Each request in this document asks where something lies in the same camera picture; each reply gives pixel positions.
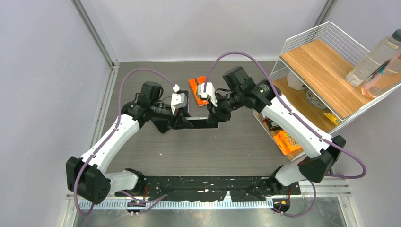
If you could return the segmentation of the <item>orange razor box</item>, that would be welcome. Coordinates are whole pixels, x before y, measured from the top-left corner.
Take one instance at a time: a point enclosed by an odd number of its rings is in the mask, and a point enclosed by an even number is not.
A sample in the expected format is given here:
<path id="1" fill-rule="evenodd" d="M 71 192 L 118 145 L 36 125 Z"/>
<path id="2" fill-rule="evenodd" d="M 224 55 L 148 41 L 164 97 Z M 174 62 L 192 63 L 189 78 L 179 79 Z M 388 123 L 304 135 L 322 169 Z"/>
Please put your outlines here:
<path id="1" fill-rule="evenodd" d="M 204 83 L 206 80 L 206 76 L 199 76 L 197 78 L 193 78 L 189 80 L 189 85 L 191 87 L 192 93 L 194 95 L 195 101 L 198 106 L 206 106 L 208 104 L 207 100 L 201 100 L 198 97 L 198 85 Z"/>

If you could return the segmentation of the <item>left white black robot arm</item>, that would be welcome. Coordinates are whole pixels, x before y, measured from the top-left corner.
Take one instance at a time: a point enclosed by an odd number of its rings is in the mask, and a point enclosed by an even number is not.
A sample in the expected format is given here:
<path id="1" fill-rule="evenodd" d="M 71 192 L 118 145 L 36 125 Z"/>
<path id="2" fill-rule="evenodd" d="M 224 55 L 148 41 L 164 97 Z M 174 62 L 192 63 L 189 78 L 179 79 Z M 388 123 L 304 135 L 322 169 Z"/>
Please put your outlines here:
<path id="1" fill-rule="evenodd" d="M 175 127 L 193 128 L 187 117 L 187 91 L 174 86 L 170 103 L 160 100 L 164 90 L 159 83 L 146 81 L 136 98 L 121 108 L 121 113 L 105 135 L 80 158 L 66 163 L 68 189 L 92 204 L 101 203 L 108 194 L 128 190 L 139 196 L 145 190 L 140 171 L 127 168 L 117 173 L 107 169 L 123 145 L 143 125 L 152 121 L 161 133 Z"/>

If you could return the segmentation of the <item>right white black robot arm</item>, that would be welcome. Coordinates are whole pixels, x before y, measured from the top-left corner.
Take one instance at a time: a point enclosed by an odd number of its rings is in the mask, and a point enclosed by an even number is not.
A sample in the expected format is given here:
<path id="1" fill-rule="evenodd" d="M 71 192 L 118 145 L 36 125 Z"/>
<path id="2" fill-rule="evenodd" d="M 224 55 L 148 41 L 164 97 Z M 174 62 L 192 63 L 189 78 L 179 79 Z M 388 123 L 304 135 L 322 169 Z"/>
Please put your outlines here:
<path id="1" fill-rule="evenodd" d="M 224 96 L 216 93 L 210 82 L 198 85 L 198 97 L 209 102 L 208 122 L 226 122 L 230 120 L 232 111 L 245 106 L 277 123 L 306 154 L 303 160 L 276 169 L 270 176 L 270 189 L 282 194 L 289 185 L 298 181 L 321 182 L 338 160 L 339 148 L 345 146 L 345 139 L 320 130 L 291 107 L 283 94 L 275 95 L 266 79 L 255 83 L 241 66 L 226 72 L 223 79 L 229 87 L 229 94 Z"/>

